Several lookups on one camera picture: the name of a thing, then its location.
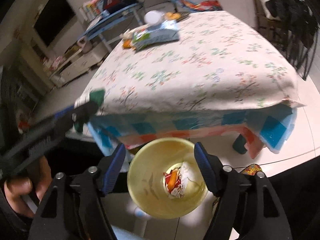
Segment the white cabinet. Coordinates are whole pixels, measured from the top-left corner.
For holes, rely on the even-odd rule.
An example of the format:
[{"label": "white cabinet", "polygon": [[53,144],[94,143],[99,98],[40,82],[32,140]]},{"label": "white cabinet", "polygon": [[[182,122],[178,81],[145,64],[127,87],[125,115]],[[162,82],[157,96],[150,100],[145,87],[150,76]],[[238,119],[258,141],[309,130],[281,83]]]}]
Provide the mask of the white cabinet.
[{"label": "white cabinet", "polygon": [[107,53],[107,48],[101,42],[88,53],[70,64],[60,75],[65,80],[65,83],[68,83],[77,76],[87,72],[93,65],[100,62]]}]

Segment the blue side table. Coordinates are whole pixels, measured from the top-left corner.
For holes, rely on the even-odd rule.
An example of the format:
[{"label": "blue side table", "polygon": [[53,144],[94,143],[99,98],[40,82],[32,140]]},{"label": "blue side table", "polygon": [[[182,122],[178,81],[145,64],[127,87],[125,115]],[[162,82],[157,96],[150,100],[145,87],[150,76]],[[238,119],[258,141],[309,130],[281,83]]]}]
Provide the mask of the blue side table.
[{"label": "blue side table", "polygon": [[97,24],[94,26],[91,26],[89,29],[87,29],[81,37],[85,36],[88,41],[92,40],[95,37],[99,37],[103,44],[106,46],[109,52],[112,51],[112,48],[110,46],[111,43],[121,39],[119,36],[107,41],[104,36],[102,35],[103,32],[107,31],[108,29],[111,29],[115,25],[119,24],[120,22],[129,19],[130,17],[135,17],[138,24],[140,26],[143,25],[143,22],[140,20],[139,15],[137,14],[137,10],[141,9],[143,7],[143,3],[135,3],[131,4],[103,19],[101,19]]}]

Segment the television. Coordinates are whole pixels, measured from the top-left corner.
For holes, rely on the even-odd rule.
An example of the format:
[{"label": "television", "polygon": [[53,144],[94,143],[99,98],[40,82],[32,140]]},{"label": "television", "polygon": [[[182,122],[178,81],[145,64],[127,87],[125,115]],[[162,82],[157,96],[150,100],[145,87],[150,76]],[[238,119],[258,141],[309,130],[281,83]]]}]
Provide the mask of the television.
[{"label": "television", "polygon": [[75,16],[66,0],[49,0],[34,25],[46,46],[49,46],[63,27]]}]

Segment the tile floor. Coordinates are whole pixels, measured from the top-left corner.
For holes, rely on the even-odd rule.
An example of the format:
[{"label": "tile floor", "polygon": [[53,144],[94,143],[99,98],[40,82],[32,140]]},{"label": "tile floor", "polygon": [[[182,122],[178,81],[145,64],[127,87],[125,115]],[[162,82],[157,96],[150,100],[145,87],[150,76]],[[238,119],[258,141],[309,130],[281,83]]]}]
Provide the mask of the tile floor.
[{"label": "tile floor", "polygon": [[32,122],[39,122],[45,117],[48,117],[74,104],[77,98],[81,96],[82,92],[97,70],[98,68],[95,68],[74,79],[69,84],[59,89],[53,89],[38,103],[33,114]]},{"label": "tile floor", "polygon": [[[39,104],[35,112],[35,120],[53,114],[71,105],[87,86],[96,70],[91,71],[69,85],[52,91]],[[194,138],[192,142],[201,141],[207,151],[217,155],[222,163],[229,164],[237,170],[251,163],[259,164],[268,177],[285,171],[300,163],[320,155],[320,94],[310,78],[299,79],[299,98],[307,106],[298,109],[296,125],[292,135],[278,155],[267,148],[252,160],[247,154],[239,155],[231,145],[237,134]],[[156,220],[147,223],[145,238],[150,240],[200,240],[208,228],[211,219],[212,201],[214,196],[209,192],[203,203],[193,212],[179,219]],[[103,199],[108,218],[113,225],[133,230],[135,205],[129,194],[111,194]],[[237,233],[232,232],[230,239],[236,239]]]}]

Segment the yellow bowl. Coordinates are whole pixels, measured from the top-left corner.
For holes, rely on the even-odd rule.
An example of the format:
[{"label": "yellow bowl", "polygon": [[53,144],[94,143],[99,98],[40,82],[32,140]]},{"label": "yellow bowl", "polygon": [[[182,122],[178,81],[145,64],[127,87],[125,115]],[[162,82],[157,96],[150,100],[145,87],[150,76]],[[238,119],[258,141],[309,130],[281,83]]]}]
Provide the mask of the yellow bowl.
[{"label": "yellow bowl", "polygon": [[[163,173],[182,162],[187,162],[200,180],[188,182],[184,197],[169,198],[163,186]],[[141,148],[130,164],[127,182],[136,205],[160,219],[173,219],[190,213],[208,193],[194,158],[194,144],[180,138],[157,139]]]}]

